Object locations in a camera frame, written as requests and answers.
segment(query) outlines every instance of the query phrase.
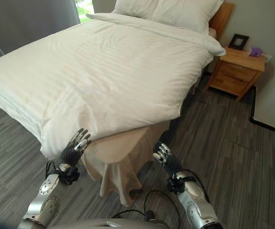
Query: nightstand drawer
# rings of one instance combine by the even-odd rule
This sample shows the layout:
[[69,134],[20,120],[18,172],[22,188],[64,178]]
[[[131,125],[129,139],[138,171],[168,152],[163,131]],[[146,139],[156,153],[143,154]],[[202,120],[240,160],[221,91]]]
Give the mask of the nightstand drawer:
[[248,82],[233,78],[228,75],[217,73],[217,75],[213,78],[210,86],[239,95],[247,86],[247,84]]
[[223,62],[219,69],[219,73],[249,82],[256,75],[257,71],[232,63]]

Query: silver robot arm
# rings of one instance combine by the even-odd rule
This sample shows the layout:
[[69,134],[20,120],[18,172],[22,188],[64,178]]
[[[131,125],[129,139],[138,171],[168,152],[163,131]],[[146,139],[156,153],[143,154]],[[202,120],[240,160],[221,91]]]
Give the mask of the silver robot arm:
[[153,156],[168,172],[168,189],[174,192],[184,207],[194,229],[223,229],[213,207],[206,201],[204,192],[196,185],[194,177],[182,172],[181,163],[163,143],[154,148]]
[[[48,227],[54,219],[68,185],[76,181],[80,175],[75,166],[85,148],[91,143],[89,140],[91,135],[87,132],[87,130],[80,129],[69,141],[62,151],[59,166],[52,161],[49,162],[50,165],[53,165],[54,171],[47,174],[38,195],[30,203],[18,228],[43,229]],[[48,173],[50,165],[46,166],[46,173]]]

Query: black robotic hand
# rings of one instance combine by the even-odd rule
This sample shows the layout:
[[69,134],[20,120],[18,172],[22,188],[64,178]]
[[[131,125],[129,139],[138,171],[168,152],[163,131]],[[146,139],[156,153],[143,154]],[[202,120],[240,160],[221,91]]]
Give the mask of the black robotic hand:
[[86,147],[92,142],[88,130],[81,128],[69,141],[65,149],[61,153],[60,164],[75,167]]

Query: picture frame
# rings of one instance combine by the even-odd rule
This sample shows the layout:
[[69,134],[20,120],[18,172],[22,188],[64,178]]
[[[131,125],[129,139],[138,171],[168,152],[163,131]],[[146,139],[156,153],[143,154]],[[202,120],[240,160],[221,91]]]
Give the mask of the picture frame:
[[232,49],[243,50],[248,39],[248,36],[235,33],[228,47]]

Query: electrical outlet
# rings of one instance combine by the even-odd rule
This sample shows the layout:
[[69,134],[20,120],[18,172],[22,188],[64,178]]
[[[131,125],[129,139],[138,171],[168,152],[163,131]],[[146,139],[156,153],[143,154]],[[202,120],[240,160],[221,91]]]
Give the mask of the electrical outlet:
[[272,59],[272,56],[270,55],[266,55],[266,54],[262,54],[265,57],[265,63],[269,63]]

